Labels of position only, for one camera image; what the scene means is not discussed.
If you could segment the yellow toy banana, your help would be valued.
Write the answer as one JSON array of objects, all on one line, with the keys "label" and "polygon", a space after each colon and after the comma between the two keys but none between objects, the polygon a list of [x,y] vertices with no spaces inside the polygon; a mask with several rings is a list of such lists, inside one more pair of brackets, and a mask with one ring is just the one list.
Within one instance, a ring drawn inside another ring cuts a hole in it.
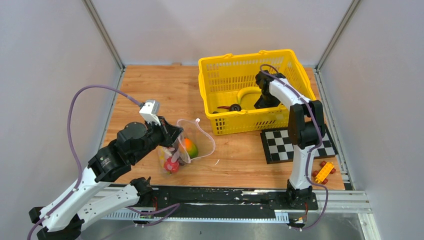
[{"label": "yellow toy banana", "polygon": [[257,86],[249,86],[240,89],[236,94],[237,104],[240,105],[244,96],[249,94],[261,94],[262,90]]}]

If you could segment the red toy food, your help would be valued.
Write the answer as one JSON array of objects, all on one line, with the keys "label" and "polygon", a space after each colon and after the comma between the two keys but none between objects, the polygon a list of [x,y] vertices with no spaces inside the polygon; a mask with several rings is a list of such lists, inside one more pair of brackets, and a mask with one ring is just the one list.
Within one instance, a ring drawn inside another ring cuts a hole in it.
[{"label": "red toy food", "polygon": [[172,162],[172,157],[169,157],[165,160],[163,168],[168,174],[175,174],[179,171],[180,164],[178,161]]}]

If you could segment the green toy mango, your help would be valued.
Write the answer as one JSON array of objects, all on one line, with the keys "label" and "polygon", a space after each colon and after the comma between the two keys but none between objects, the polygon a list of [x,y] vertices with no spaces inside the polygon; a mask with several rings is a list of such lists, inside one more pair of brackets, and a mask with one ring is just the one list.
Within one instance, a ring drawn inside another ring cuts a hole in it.
[{"label": "green toy mango", "polygon": [[184,138],[183,140],[185,150],[188,153],[188,156],[193,159],[199,156],[199,150],[198,147],[195,145],[195,143],[190,140],[189,138]]}]

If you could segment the clear zip top bag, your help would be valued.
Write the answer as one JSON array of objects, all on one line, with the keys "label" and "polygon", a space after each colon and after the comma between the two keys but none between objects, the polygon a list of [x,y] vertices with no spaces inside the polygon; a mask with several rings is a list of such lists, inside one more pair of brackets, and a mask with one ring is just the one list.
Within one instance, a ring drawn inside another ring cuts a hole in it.
[{"label": "clear zip top bag", "polygon": [[201,128],[200,121],[199,118],[179,119],[176,125],[183,128],[183,132],[177,140],[171,147],[157,148],[159,163],[164,173],[175,174],[180,168],[214,153],[215,140]]}]

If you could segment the yellow toy food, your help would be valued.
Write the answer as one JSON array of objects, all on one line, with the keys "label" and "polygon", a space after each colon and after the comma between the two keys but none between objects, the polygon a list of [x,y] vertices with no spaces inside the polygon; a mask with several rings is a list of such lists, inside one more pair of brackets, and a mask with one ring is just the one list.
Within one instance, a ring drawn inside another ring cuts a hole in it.
[{"label": "yellow toy food", "polygon": [[161,169],[164,170],[165,169],[164,164],[166,163],[166,160],[167,160],[167,154],[161,149],[157,153],[158,153],[159,165]]}]

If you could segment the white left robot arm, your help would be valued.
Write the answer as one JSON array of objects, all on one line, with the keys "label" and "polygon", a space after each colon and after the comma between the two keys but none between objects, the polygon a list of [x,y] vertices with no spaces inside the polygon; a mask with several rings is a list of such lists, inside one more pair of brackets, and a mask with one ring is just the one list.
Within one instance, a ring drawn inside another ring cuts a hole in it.
[{"label": "white left robot arm", "polygon": [[141,159],[160,147],[175,145],[184,129],[169,124],[159,116],[158,122],[130,122],[116,134],[116,139],[88,161],[77,180],[55,201],[29,211],[31,222],[41,229],[39,240],[75,240],[88,226],[119,209],[139,204],[149,206],[153,201],[150,178],[130,181],[116,193],[98,201],[90,200],[131,171]]}]

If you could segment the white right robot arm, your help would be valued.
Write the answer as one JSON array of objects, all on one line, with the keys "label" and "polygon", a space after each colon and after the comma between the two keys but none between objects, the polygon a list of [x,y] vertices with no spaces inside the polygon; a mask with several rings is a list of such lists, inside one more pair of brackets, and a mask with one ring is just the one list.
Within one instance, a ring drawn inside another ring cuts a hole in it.
[{"label": "white right robot arm", "polygon": [[293,145],[293,166],[283,201],[292,209],[303,207],[313,196],[312,163],[323,144],[323,105],[297,91],[281,73],[261,70],[255,76],[261,89],[259,104],[281,103],[289,111],[287,132]]}]

